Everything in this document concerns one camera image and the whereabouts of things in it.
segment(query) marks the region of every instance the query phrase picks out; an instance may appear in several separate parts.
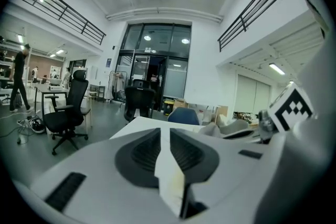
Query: chair backrest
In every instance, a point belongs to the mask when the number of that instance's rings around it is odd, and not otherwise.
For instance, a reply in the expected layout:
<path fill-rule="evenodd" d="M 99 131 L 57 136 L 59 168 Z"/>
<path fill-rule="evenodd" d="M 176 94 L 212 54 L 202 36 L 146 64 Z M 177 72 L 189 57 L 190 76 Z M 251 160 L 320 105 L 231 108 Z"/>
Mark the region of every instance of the chair backrest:
<path fill-rule="evenodd" d="M 137 87 L 137 88 L 149 89 L 151 84 L 147 80 L 134 79 L 132 86 Z"/>
<path fill-rule="evenodd" d="M 143 89 L 134 86 L 125 88 L 125 118 L 132 120 L 136 109 L 140 110 L 140 116 L 148 117 L 149 108 L 152 106 L 155 91 L 152 89 Z"/>
<path fill-rule="evenodd" d="M 169 122 L 199 125 L 196 111 L 188 108 L 176 108 L 168 117 Z"/>
<path fill-rule="evenodd" d="M 72 104 L 73 109 L 67 112 L 69 118 L 79 124 L 83 122 L 83 116 L 80 111 L 80 105 L 84 98 L 86 89 L 88 88 L 89 82 L 86 80 L 85 75 L 86 70 L 77 70 L 73 73 L 74 78 L 71 82 L 71 87 L 69 90 L 67 105 Z"/>

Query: doorway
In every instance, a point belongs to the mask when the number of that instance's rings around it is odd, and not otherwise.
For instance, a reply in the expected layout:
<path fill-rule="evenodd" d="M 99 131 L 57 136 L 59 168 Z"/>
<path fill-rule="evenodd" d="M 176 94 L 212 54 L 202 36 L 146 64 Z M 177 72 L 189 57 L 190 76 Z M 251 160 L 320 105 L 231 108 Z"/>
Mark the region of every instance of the doorway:
<path fill-rule="evenodd" d="M 154 109 L 161 109 L 163 94 L 164 75 L 166 70 L 166 57 L 136 55 L 131 71 L 130 85 L 134 79 L 141 79 L 150 82 L 150 87 L 155 91 Z"/>

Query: chair armrest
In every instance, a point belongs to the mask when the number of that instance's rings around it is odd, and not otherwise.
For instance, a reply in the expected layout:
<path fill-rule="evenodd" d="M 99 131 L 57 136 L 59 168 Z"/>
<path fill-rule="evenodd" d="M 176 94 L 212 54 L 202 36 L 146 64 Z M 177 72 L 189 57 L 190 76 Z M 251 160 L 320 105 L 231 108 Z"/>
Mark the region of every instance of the chair armrest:
<path fill-rule="evenodd" d="M 48 95 L 48 96 L 44 96 L 44 98 L 48 98 L 48 99 L 57 99 L 57 98 L 59 98 L 59 96 Z"/>
<path fill-rule="evenodd" d="M 72 104 L 69 105 L 61 105 L 61 106 L 57 106 L 55 107 L 55 111 L 61 111 L 61 110 L 67 110 L 67 109 L 72 109 L 74 106 Z"/>
<path fill-rule="evenodd" d="M 51 99 L 52 101 L 52 106 L 54 107 L 55 111 L 56 111 L 56 100 L 58 98 L 58 96 L 55 96 L 55 95 L 48 95 L 48 96 L 45 96 L 44 98 L 48 98 L 48 99 Z"/>

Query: black office chair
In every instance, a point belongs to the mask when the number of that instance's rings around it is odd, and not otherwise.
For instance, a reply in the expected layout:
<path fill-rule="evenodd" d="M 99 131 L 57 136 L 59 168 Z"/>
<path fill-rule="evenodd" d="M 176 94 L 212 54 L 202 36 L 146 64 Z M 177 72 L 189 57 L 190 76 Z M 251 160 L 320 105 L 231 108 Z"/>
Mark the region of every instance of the black office chair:
<path fill-rule="evenodd" d="M 75 127 L 82 124 L 84 118 L 80 110 L 84 94 L 88 87 L 89 82 L 86 80 L 85 70 L 77 70 L 73 75 L 74 78 L 71 83 L 71 88 L 67 98 L 65 106 L 57 106 L 56 100 L 58 96 L 47 96 L 52 100 L 55 112 L 49 113 L 44 116 L 44 122 L 49 130 L 53 133 L 52 139 L 55 136 L 60 136 L 61 140 L 52 149 L 52 154 L 56 155 L 55 149 L 59 147 L 64 141 L 68 140 L 78 150 L 78 147 L 72 140 L 74 137 L 84 136 L 84 139 L 88 139 L 87 134 L 76 134 Z"/>
<path fill-rule="evenodd" d="M 153 114 L 154 96 L 155 91 L 152 89 L 143 89 L 134 86 L 126 87 L 125 119 L 131 122 L 134 119 L 134 114 L 137 109 L 140 110 L 140 116 L 151 118 Z"/>
<path fill-rule="evenodd" d="M 142 79 L 134 79 L 132 86 L 138 87 L 138 88 L 143 88 L 143 89 L 149 89 L 151 87 L 151 83 L 147 80 L 142 80 Z"/>

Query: sign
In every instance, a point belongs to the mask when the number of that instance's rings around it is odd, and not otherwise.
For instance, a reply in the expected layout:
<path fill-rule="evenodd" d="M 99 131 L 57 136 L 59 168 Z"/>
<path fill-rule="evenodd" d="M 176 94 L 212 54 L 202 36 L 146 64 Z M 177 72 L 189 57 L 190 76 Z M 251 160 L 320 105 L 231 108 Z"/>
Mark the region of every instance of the sign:
<path fill-rule="evenodd" d="M 106 67 L 110 67 L 111 66 L 111 60 L 112 58 L 108 58 L 106 61 Z"/>
<path fill-rule="evenodd" d="M 269 107 L 268 114 L 279 132 L 285 132 L 292 129 L 297 122 L 311 117 L 313 108 L 308 97 L 292 83 Z"/>

